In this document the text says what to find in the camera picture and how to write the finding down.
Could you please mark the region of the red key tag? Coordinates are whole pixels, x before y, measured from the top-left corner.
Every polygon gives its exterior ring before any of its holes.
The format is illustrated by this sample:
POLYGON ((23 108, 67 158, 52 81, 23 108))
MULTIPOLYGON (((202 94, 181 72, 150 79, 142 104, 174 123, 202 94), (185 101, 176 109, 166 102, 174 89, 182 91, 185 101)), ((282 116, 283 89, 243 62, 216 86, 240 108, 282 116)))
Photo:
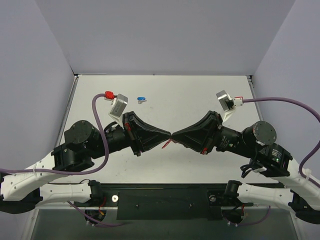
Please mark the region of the red key tag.
POLYGON ((172 139, 169 139, 162 147, 161 149, 164 149, 166 146, 168 146, 169 143, 172 142, 172 139))

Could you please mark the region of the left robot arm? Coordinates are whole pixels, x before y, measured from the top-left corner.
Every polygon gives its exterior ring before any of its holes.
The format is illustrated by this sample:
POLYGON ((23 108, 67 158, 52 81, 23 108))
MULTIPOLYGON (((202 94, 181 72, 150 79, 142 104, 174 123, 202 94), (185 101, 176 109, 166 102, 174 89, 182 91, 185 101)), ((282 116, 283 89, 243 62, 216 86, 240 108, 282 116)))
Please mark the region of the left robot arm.
MULTIPOLYGON (((124 115, 122 124, 115 121, 104 130, 108 153, 131 148, 136 156, 170 139, 171 133, 143 122, 133 112, 124 115)), ((94 160, 106 155, 100 131, 86 120, 74 123, 64 132, 65 142, 53 149, 45 158, 28 167, 26 172, 0 172, 0 210, 9 214, 22 214, 36 207, 61 202, 79 202, 98 206, 104 201, 101 184, 53 184, 94 166, 94 160)))

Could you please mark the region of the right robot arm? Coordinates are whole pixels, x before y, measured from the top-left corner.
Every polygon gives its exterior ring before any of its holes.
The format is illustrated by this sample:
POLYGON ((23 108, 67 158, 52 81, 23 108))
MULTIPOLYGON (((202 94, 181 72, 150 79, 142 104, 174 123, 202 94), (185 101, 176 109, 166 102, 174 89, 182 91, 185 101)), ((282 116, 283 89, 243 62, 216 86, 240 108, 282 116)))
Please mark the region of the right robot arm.
POLYGON ((209 111, 197 123, 171 135, 179 143, 202 155, 212 150, 230 152, 249 159, 241 166, 241 177, 255 172, 283 184, 283 188, 258 187, 229 180, 223 192, 230 205, 264 204, 278 207, 307 223, 320 223, 319 180, 300 169, 298 162, 281 145, 277 144, 276 130, 265 121, 258 121, 239 132, 223 126, 220 114, 209 111))

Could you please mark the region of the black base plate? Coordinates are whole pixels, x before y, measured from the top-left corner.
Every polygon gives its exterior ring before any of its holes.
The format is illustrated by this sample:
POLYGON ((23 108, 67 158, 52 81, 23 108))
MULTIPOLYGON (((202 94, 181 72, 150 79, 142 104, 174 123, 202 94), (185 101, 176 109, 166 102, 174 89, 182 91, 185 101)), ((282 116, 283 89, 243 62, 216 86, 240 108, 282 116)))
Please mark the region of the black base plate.
POLYGON ((228 211, 239 215, 243 203, 225 196, 225 183, 103 183, 97 200, 77 207, 117 208, 118 220, 222 220, 228 211))

